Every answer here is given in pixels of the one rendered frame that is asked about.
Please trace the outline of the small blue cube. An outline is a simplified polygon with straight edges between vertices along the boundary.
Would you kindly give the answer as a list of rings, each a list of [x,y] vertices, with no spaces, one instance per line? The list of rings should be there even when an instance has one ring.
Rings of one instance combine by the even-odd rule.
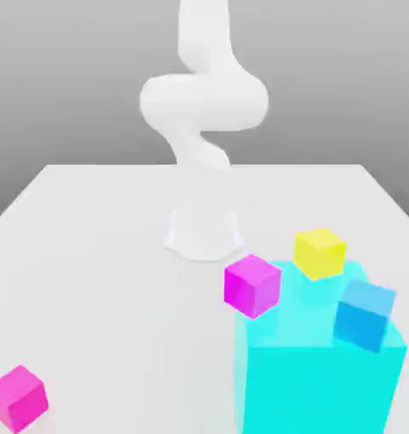
[[[378,353],[384,342],[396,291],[350,280],[338,301],[334,337]]]

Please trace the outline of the small magenta cube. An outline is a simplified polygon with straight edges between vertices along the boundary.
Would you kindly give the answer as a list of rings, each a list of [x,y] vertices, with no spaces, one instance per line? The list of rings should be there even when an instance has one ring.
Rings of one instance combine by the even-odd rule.
[[[250,254],[224,269],[224,301],[250,319],[279,303],[283,271]]]

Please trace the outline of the small yellow cube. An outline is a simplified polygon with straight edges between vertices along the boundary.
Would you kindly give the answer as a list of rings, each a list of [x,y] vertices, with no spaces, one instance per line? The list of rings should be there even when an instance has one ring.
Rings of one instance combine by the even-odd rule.
[[[296,234],[294,264],[311,281],[340,275],[345,253],[346,242],[328,228]]]

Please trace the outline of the large cyan box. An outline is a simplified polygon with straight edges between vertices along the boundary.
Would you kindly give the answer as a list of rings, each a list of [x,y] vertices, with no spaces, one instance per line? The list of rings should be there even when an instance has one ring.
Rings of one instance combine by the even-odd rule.
[[[235,316],[239,434],[384,434],[406,343],[391,321],[378,353],[334,337],[341,293],[370,282],[356,261],[309,280],[290,261],[279,303],[256,319]]]

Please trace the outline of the small pink cube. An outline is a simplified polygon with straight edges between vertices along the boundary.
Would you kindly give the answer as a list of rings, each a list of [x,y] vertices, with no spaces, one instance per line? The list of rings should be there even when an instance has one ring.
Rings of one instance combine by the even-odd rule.
[[[45,385],[23,365],[0,378],[0,421],[19,434],[48,410]]]

